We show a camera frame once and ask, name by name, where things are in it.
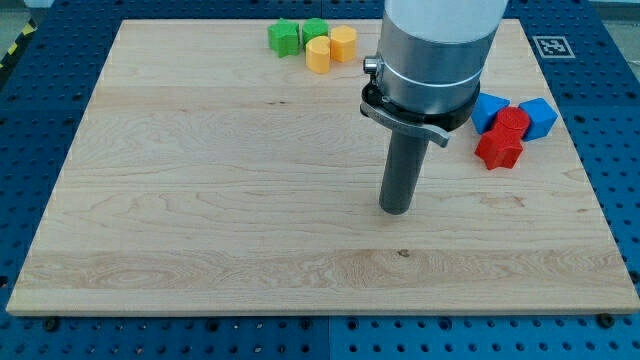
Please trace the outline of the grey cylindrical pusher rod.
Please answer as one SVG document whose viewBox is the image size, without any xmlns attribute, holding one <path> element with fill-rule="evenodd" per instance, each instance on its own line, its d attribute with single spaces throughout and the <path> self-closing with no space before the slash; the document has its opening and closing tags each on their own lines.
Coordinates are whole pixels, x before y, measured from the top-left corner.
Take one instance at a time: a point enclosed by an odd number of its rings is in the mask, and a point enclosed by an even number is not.
<svg viewBox="0 0 640 360">
<path fill-rule="evenodd" d="M 412 202 L 428 141 L 394 131 L 391 135 L 379 205 L 387 213 L 405 213 Z"/>
</svg>

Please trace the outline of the black tool clamp with lever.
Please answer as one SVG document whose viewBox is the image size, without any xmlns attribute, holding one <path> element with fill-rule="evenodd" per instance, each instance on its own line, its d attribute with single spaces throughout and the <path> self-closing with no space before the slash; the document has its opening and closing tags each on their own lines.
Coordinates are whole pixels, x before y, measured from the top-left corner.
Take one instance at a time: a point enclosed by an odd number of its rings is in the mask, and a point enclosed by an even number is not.
<svg viewBox="0 0 640 360">
<path fill-rule="evenodd" d="M 471 98 L 452 111 L 423 114 L 384 100 L 381 90 L 373 82 L 369 82 L 361 91 L 360 112 L 394 133 L 428 140 L 444 148 L 448 145 L 449 133 L 469 120 L 479 93 L 480 86 L 477 86 Z"/>
</svg>

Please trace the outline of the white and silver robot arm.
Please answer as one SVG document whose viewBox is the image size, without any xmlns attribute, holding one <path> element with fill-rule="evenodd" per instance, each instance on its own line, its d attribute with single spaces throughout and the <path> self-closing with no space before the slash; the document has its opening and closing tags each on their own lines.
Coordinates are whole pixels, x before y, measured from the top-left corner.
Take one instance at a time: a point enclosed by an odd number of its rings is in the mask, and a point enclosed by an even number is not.
<svg viewBox="0 0 640 360">
<path fill-rule="evenodd" d="M 507 0 L 386 0 L 360 112 L 391 130 L 379 195 L 394 215 L 412 202 L 429 144 L 446 147 L 470 117 Z"/>
</svg>

